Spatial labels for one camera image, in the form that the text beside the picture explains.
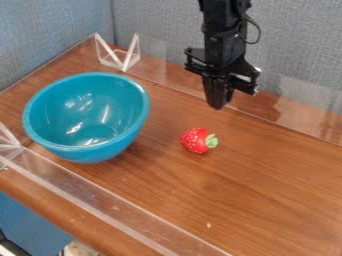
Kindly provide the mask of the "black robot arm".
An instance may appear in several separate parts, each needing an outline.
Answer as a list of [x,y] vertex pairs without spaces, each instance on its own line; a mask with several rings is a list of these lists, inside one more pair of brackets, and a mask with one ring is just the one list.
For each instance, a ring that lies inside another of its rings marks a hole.
[[251,0],[197,0],[202,13],[204,48],[184,50],[184,68],[201,76],[206,104],[220,110],[230,101],[233,91],[255,95],[260,71],[245,61],[246,24],[260,29],[246,14]]

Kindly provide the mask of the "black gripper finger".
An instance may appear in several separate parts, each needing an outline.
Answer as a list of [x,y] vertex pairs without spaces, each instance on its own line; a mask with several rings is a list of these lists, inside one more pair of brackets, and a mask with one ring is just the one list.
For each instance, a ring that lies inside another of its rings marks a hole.
[[218,80],[216,78],[202,75],[201,82],[206,103],[214,110],[218,110],[221,107]]
[[220,103],[220,107],[224,107],[233,96],[233,88],[229,86],[229,83],[226,80],[221,81],[221,103]]

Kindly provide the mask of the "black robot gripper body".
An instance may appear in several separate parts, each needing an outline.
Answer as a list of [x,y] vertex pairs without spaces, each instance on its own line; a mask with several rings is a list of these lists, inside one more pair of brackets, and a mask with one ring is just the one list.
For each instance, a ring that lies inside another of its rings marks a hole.
[[186,71],[194,73],[200,77],[202,75],[216,78],[220,85],[226,80],[234,91],[240,91],[248,95],[256,93],[257,77],[260,72],[246,62],[245,42],[237,33],[205,33],[204,47],[184,50]]

